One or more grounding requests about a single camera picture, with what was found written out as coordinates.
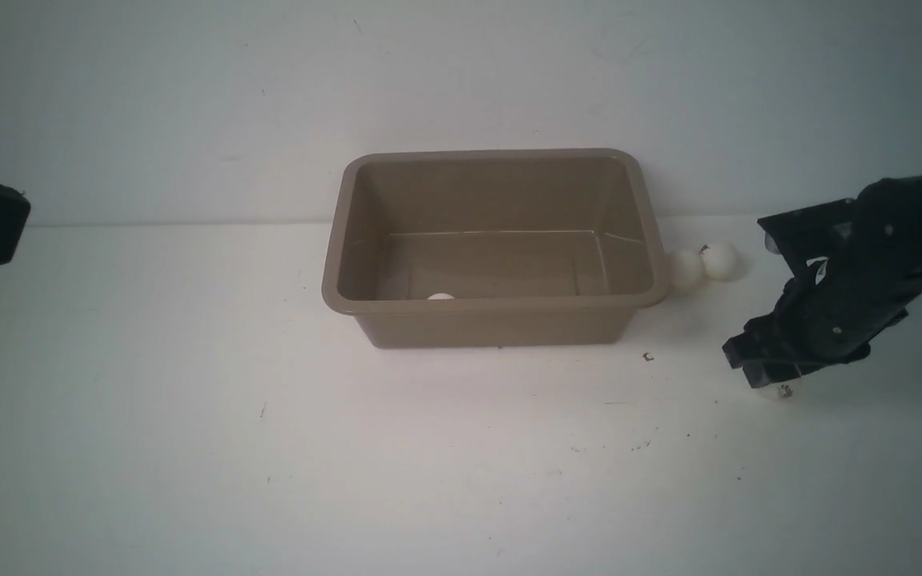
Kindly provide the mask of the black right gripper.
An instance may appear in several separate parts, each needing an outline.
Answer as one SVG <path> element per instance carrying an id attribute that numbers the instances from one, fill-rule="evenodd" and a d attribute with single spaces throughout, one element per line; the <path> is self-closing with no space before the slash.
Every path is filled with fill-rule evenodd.
<path id="1" fill-rule="evenodd" d="M 792 276 L 773 311 L 722 346 L 751 389 L 866 358 L 871 340 L 922 295 L 922 178 L 879 180 L 852 199 L 842 250 Z"/>

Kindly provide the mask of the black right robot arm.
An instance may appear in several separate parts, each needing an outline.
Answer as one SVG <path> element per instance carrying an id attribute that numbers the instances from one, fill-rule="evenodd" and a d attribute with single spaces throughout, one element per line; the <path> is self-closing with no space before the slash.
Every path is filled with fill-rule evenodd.
<path id="1" fill-rule="evenodd" d="M 922 295 L 922 176 L 758 223 L 792 277 L 773 311 L 722 347 L 753 389 L 863 360 Z"/>

